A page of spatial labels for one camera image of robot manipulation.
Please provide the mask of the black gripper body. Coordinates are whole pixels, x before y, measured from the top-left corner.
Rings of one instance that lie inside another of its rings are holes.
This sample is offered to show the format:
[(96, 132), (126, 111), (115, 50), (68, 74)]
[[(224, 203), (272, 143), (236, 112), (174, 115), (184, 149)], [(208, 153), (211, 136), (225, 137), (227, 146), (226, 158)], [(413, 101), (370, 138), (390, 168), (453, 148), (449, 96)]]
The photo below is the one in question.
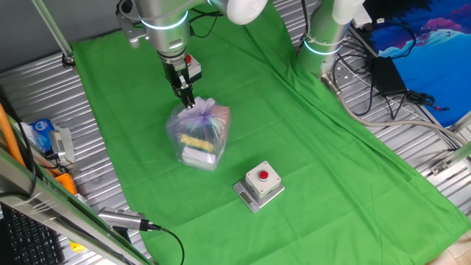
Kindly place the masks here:
[(180, 88), (182, 84), (191, 85), (187, 63), (184, 60), (175, 60), (170, 63), (163, 62), (166, 79), (171, 86)]

